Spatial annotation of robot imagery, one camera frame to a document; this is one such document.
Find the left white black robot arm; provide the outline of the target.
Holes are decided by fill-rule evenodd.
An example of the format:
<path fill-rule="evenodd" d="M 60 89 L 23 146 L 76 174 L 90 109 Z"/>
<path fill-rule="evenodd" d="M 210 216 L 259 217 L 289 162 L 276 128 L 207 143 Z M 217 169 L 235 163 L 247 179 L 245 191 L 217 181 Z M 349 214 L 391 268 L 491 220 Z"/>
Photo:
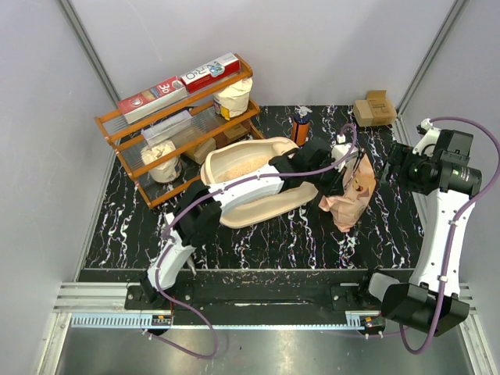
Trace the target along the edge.
<path fill-rule="evenodd" d="M 165 244 L 141 278 L 142 300 L 160 309 L 191 254 L 210 242 L 220 225 L 238 229 L 261 223 L 311 201 L 317 194 L 344 191 L 346 165 L 358 151 L 341 139 L 335 145 L 312 139 L 303 146 L 280 148 L 284 138 L 244 141 L 214 155 L 234 166 L 237 177 L 195 181 L 169 213 Z"/>

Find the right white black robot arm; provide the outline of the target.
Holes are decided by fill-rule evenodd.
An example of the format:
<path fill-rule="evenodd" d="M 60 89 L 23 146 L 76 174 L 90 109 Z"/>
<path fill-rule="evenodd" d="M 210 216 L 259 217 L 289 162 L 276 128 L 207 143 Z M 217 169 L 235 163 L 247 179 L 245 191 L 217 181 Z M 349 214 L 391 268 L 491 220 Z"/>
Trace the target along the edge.
<path fill-rule="evenodd" d="M 471 201 L 482 174 L 470 168 L 473 135 L 457 130 L 418 126 L 416 146 L 392 146 L 377 179 L 425 196 L 427 221 L 416 267 L 406 282 L 386 273 L 372 273 L 355 290 L 364 309 L 381 303 L 384 318 L 439 337 L 464 321 L 467 303 L 459 300 L 459 263 Z"/>

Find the pink cat litter bag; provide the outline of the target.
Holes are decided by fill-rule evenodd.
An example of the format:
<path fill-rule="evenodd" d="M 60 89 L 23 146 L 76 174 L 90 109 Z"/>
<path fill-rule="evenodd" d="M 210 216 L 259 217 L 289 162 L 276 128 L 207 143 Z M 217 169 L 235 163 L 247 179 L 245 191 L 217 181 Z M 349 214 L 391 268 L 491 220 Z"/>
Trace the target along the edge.
<path fill-rule="evenodd" d="M 319 208 L 330 213 L 334 225 L 342 233 L 349 232 L 365 212 L 377 186 L 372 164 L 367 155 L 347 164 L 343 177 L 344 194 L 323 196 Z"/>

